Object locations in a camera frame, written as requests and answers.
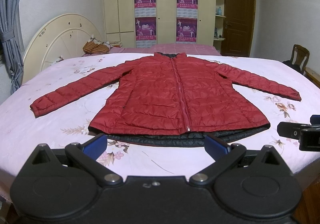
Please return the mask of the brown wooden door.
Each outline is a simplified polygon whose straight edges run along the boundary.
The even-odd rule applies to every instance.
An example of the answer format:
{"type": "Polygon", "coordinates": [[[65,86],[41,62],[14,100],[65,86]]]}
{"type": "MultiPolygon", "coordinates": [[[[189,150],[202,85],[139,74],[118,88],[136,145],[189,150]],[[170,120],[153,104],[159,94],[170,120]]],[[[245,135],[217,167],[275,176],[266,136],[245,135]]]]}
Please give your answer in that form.
{"type": "Polygon", "coordinates": [[[223,56],[249,57],[254,31],[255,0],[225,0],[223,56]]]}

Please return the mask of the wooden chair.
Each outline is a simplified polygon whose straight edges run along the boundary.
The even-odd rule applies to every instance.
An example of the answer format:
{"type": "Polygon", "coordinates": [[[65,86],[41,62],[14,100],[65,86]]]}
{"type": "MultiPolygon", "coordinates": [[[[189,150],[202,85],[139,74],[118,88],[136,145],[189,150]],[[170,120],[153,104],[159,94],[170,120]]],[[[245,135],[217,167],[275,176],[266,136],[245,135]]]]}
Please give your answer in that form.
{"type": "Polygon", "coordinates": [[[293,45],[291,58],[284,61],[283,64],[303,74],[304,69],[309,61],[310,52],[301,45],[293,45]]]}

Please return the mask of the purple poster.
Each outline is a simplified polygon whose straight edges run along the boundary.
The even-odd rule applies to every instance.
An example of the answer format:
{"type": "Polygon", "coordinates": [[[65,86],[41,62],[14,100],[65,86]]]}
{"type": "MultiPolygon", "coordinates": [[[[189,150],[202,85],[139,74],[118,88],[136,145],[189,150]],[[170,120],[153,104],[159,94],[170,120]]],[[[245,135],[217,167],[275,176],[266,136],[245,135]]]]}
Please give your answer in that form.
{"type": "Polygon", "coordinates": [[[198,0],[176,0],[177,18],[197,19],[198,0]]]}
{"type": "Polygon", "coordinates": [[[197,19],[177,18],[176,19],[176,42],[196,43],[197,42],[197,19]]]}
{"type": "Polygon", "coordinates": [[[156,17],[135,18],[135,38],[137,48],[149,48],[157,44],[156,17]]]}
{"type": "Polygon", "coordinates": [[[135,17],[156,17],[156,0],[134,0],[135,17]]]}

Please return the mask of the red quilted down jacket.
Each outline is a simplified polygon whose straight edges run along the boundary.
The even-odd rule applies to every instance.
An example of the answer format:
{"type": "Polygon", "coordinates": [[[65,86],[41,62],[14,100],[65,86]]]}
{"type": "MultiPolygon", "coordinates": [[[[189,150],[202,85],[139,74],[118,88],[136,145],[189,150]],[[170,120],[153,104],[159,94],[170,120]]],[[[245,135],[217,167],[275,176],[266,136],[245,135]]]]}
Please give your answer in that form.
{"type": "Polygon", "coordinates": [[[118,88],[88,130],[147,146],[202,147],[206,134],[235,142],[269,129],[267,117],[236,84],[301,100],[291,87],[225,63],[155,53],[94,71],[39,97],[30,108],[41,117],[112,83],[118,88]]]}

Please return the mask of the upper left purple poster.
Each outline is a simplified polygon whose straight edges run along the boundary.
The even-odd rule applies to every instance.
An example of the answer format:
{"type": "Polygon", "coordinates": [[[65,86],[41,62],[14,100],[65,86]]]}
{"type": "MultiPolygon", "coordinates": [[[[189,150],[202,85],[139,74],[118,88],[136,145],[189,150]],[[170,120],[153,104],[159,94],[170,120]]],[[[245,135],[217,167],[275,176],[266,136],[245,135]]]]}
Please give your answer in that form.
{"type": "Polygon", "coordinates": [[[134,0],[135,17],[156,17],[156,0],[134,0]]]}

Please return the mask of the pink floral bed sheet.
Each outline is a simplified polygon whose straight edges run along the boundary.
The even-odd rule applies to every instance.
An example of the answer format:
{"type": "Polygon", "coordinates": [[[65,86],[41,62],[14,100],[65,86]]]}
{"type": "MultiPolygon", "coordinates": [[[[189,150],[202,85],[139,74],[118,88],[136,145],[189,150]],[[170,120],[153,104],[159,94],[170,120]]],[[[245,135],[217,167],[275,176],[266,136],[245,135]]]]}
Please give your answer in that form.
{"type": "MultiPolygon", "coordinates": [[[[51,148],[63,148],[72,142],[89,140],[88,125],[117,89],[117,84],[38,118],[30,110],[34,100],[95,70],[137,58],[140,58],[139,54],[117,53],[64,60],[39,73],[4,101],[1,104],[1,181],[10,186],[40,143],[51,148]]],[[[319,113],[319,89],[302,74],[279,61],[209,55],[206,60],[250,71],[300,93],[302,99],[296,102],[236,86],[235,89],[257,106],[271,123],[270,129],[241,140],[241,144],[255,150],[264,145],[274,146],[301,186],[306,187],[313,182],[319,175],[319,153],[300,151],[297,140],[277,134],[277,125],[281,121],[309,123],[310,117],[319,113]]],[[[107,150],[99,158],[100,164],[122,177],[190,177],[212,162],[213,159],[203,148],[150,147],[113,140],[109,141],[107,150]]]]}

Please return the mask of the upper right purple poster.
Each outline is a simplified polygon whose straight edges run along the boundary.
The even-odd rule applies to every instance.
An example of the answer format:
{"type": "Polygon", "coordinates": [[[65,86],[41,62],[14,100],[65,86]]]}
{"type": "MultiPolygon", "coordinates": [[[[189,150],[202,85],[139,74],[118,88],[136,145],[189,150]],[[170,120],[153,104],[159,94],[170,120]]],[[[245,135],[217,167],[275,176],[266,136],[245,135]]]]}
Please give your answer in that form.
{"type": "Polygon", "coordinates": [[[176,0],[177,18],[197,19],[198,0],[176,0]]]}

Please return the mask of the cream round headboard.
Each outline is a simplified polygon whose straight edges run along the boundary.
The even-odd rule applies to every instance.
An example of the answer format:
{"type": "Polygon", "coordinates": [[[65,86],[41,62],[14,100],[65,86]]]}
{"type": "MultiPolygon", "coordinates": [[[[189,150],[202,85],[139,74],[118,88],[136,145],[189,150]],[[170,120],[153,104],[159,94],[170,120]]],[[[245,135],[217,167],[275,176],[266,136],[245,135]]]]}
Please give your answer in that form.
{"type": "Polygon", "coordinates": [[[97,27],[76,13],[57,16],[43,25],[27,46],[23,62],[23,83],[52,64],[84,55],[82,47],[91,36],[102,40],[97,27]]]}

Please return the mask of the grey curtain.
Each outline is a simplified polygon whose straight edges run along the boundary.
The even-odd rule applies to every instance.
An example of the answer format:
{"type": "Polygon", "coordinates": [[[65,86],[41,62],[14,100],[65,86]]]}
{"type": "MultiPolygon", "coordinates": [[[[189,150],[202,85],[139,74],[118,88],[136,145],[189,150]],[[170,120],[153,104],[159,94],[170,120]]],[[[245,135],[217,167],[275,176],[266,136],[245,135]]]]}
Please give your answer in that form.
{"type": "Polygon", "coordinates": [[[1,0],[1,44],[5,66],[11,79],[11,93],[21,86],[24,69],[19,4],[20,0],[1,0]]]}

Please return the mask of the pink checkered bed cover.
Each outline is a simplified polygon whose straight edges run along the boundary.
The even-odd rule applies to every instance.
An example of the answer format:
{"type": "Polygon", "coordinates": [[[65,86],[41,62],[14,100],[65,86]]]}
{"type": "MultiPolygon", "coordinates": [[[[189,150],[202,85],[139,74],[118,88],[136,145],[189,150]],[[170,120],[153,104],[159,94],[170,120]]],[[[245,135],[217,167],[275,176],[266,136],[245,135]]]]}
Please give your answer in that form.
{"type": "MultiPolygon", "coordinates": [[[[198,45],[198,44],[157,44],[149,48],[124,48],[124,47],[111,47],[108,54],[115,53],[142,53],[142,54],[179,54],[186,53],[188,55],[213,55],[220,56],[220,53],[213,46],[198,45]]],[[[86,54],[85,55],[102,55],[102,54],[86,54]]]]}

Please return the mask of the corner open shelves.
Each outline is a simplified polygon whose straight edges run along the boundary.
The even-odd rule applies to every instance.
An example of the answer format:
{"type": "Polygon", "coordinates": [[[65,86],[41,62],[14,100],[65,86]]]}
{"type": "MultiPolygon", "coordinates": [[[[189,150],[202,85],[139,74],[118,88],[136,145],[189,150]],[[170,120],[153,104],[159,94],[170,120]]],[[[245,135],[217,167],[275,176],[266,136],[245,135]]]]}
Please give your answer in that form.
{"type": "Polygon", "coordinates": [[[224,22],[225,22],[225,2],[226,0],[216,0],[215,7],[215,29],[214,29],[214,47],[220,53],[221,46],[225,40],[223,31],[224,31],[224,22]]]}

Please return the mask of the lower left purple poster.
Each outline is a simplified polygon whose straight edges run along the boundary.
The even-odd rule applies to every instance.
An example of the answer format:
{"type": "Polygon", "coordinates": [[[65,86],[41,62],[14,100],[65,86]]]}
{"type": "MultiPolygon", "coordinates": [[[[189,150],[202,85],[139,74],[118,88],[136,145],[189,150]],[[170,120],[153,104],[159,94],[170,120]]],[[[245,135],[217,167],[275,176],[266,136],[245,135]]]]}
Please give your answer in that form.
{"type": "Polygon", "coordinates": [[[135,38],[137,48],[149,48],[157,44],[156,17],[135,18],[135,38]]]}

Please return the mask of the lower right purple poster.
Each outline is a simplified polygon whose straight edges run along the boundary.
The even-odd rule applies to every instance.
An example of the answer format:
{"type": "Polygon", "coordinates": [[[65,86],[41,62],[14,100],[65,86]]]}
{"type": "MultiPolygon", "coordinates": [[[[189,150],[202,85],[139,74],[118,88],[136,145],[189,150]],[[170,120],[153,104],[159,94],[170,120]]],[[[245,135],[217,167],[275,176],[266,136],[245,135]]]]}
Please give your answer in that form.
{"type": "Polygon", "coordinates": [[[197,19],[177,18],[176,19],[176,42],[196,43],[197,42],[197,19]]]}

